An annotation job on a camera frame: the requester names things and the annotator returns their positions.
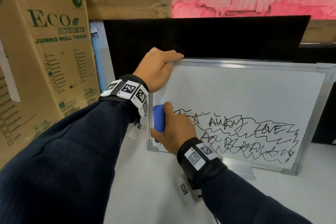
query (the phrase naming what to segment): white table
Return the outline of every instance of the white table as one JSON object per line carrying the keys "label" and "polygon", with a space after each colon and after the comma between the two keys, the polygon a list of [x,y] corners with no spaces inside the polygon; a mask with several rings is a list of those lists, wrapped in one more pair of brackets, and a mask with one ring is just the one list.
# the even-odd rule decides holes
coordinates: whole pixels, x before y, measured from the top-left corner
{"label": "white table", "polygon": [[[215,223],[203,201],[182,204],[176,188],[182,169],[172,154],[148,151],[144,133],[124,139],[115,172],[105,224]],[[335,146],[311,144],[298,177],[258,169],[254,174],[248,182],[266,195],[313,223],[336,223]]]}

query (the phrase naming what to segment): cardboard box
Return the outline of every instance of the cardboard box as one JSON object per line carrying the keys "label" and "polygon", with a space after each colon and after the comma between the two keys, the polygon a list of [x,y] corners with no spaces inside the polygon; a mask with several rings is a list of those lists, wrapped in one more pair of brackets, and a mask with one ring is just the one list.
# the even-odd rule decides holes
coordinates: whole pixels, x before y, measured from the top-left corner
{"label": "cardboard box", "polygon": [[100,94],[85,0],[0,0],[0,168]]}

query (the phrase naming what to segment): green circular logo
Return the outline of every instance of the green circular logo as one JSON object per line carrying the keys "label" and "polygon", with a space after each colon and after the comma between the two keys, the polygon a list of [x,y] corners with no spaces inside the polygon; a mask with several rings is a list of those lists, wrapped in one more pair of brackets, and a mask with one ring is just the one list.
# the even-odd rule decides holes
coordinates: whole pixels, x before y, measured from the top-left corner
{"label": "green circular logo", "polygon": [[82,6],[82,0],[72,0],[72,2],[77,8]]}

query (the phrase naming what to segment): sleeve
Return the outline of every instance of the sleeve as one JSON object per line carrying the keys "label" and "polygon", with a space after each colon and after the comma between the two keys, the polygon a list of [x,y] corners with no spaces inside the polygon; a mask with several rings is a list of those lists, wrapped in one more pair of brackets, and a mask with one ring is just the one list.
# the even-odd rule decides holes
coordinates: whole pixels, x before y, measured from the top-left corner
{"label": "sleeve", "polygon": [[220,223],[311,223],[267,197],[229,169],[207,178],[202,186],[205,205]]}
{"label": "sleeve", "polygon": [[96,102],[36,138],[0,172],[0,223],[103,223],[127,106]]}

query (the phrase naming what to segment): hand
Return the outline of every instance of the hand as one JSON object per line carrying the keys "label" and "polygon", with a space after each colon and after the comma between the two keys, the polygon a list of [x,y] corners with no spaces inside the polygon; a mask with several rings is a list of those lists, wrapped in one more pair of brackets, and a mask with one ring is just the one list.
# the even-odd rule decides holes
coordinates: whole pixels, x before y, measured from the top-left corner
{"label": "hand", "polygon": [[163,106],[166,114],[166,127],[162,133],[150,129],[151,137],[158,140],[170,153],[177,155],[185,141],[197,137],[195,126],[185,114],[175,114],[170,102]]}
{"label": "hand", "polygon": [[146,83],[149,93],[156,92],[168,82],[173,70],[170,62],[183,57],[176,51],[163,52],[154,47],[147,52],[133,74]]}

